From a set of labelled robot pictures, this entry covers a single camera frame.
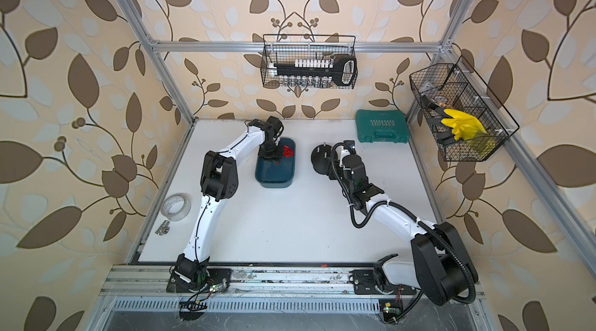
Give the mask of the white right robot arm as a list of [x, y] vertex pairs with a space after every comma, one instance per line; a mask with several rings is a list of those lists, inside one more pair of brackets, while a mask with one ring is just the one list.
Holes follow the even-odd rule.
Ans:
[[406, 284], [437, 306], [451, 300], [462, 304], [476, 300], [478, 273], [453, 225], [416, 216], [371, 183], [353, 141], [322, 144], [312, 152], [311, 161], [319, 174], [338, 182], [355, 228], [362, 229], [375, 219], [409, 243], [410, 264], [397, 261], [396, 255], [379, 262], [379, 289], [385, 284]]

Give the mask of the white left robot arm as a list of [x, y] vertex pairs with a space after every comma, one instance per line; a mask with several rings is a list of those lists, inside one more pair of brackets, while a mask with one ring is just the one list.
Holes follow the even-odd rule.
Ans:
[[237, 166], [255, 149], [260, 159], [280, 160], [283, 146], [279, 138], [283, 130], [282, 121], [274, 116], [265, 121], [253, 119], [245, 123], [245, 132], [229, 146], [205, 154], [200, 176], [200, 209], [188, 242], [172, 268], [171, 282], [196, 294], [210, 287], [207, 267], [211, 243], [224, 206], [238, 190]]

